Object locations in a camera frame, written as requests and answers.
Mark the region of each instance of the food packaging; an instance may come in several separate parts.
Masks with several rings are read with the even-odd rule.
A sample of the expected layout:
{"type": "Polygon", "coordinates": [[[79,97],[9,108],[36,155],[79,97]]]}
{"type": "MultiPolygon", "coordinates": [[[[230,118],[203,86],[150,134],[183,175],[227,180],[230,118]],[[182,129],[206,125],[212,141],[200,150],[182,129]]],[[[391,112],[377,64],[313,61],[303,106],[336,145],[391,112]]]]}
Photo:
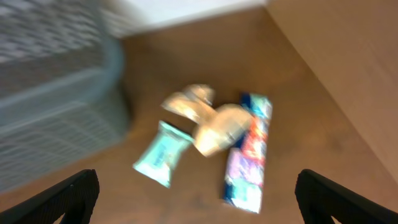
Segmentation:
{"type": "Polygon", "coordinates": [[[215,112],[193,133],[195,147],[206,157],[233,145],[249,128],[252,120],[251,114],[239,105],[223,105],[215,112]]]}
{"type": "Polygon", "coordinates": [[[164,121],[159,121],[159,132],[141,158],[133,164],[138,172],[170,187],[172,172],[180,155],[193,139],[164,121]]]}
{"type": "Polygon", "coordinates": [[[202,124],[215,115],[211,107],[214,91],[208,85],[189,85],[182,92],[173,93],[162,107],[202,124]]]}
{"type": "Polygon", "coordinates": [[[247,93],[242,95],[241,105],[253,117],[250,128],[229,153],[223,200],[234,207],[259,213],[272,105],[265,96],[247,93]]]}

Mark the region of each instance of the wooden floor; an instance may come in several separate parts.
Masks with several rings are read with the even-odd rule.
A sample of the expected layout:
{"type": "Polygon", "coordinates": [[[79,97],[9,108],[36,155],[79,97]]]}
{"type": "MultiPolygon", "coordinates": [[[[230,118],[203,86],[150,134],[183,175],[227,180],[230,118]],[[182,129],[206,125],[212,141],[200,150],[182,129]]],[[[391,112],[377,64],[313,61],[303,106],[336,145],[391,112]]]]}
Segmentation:
{"type": "Polygon", "coordinates": [[[134,113],[128,138],[0,196],[0,210],[79,170],[96,169],[101,193],[91,223],[302,223],[294,187],[297,174],[309,168],[398,211],[398,185],[263,9],[131,37],[123,44],[124,86],[134,113]],[[273,102],[259,215],[219,199],[227,151],[204,158],[191,147],[170,189],[131,168],[156,135],[160,119],[192,130],[192,122],[159,106],[190,83],[210,84],[216,106],[237,103],[241,91],[267,95],[273,102]]]}

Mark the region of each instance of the blue wrapper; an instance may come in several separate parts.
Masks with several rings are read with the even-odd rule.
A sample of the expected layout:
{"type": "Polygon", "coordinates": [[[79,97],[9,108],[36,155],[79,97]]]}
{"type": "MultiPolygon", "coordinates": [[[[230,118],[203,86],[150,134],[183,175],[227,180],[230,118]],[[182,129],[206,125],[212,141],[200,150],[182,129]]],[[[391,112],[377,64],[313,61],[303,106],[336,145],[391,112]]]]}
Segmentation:
{"type": "Polygon", "coordinates": [[[245,93],[241,106],[252,113],[253,120],[229,153],[223,199],[234,207],[259,213],[272,105],[265,96],[245,93]]]}
{"type": "Polygon", "coordinates": [[[172,172],[180,155],[192,141],[188,134],[159,121],[159,132],[144,155],[133,164],[133,168],[163,186],[170,187],[172,172]]]}

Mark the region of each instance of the beige plastic wrapper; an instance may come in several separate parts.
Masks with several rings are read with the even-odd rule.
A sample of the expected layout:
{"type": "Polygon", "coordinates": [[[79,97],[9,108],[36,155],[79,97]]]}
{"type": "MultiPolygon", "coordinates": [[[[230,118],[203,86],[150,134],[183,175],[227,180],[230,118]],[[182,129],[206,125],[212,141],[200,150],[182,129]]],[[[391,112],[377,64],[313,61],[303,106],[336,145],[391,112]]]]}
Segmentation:
{"type": "Polygon", "coordinates": [[[215,115],[215,110],[210,106],[213,97],[214,90],[208,85],[189,85],[182,92],[168,97],[162,107],[202,124],[215,115]]]}
{"type": "Polygon", "coordinates": [[[211,156],[234,144],[249,129],[251,121],[252,115],[241,106],[223,105],[214,117],[194,130],[194,145],[204,156],[211,156]]]}
{"type": "Polygon", "coordinates": [[[202,100],[208,105],[213,104],[214,90],[208,85],[193,84],[187,86],[183,91],[183,94],[191,100],[202,100]]]}

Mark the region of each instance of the plastic laundry basket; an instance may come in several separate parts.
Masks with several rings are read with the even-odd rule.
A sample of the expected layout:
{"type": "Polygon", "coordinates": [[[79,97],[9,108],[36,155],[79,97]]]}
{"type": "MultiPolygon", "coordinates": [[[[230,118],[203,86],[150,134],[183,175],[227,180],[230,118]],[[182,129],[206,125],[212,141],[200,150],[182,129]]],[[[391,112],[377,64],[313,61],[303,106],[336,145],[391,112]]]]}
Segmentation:
{"type": "Polygon", "coordinates": [[[0,192],[124,137],[122,67],[96,1],[0,1],[0,192]]]}

